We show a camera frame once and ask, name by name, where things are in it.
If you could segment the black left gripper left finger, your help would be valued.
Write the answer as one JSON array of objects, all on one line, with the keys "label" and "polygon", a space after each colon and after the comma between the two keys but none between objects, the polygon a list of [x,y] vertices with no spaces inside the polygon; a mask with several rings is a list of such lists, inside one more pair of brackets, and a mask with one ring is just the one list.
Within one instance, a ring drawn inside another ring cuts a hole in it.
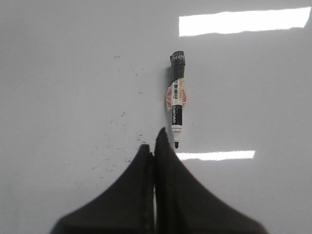
[{"label": "black left gripper left finger", "polygon": [[142,144],[124,173],[101,195],[62,217],[53,234],[154,233],[154,157]]}]

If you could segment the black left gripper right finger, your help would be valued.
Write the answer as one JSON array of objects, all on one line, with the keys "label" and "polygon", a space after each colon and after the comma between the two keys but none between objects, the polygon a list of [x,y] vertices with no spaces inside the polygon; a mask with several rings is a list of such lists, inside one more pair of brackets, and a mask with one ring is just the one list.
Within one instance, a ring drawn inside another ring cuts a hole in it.
[{"label": "black left gripper right finger", "polygon": [[257,221],[207,190],[178,159],[165,128],[155,144],[158,234],[265,234]]}]

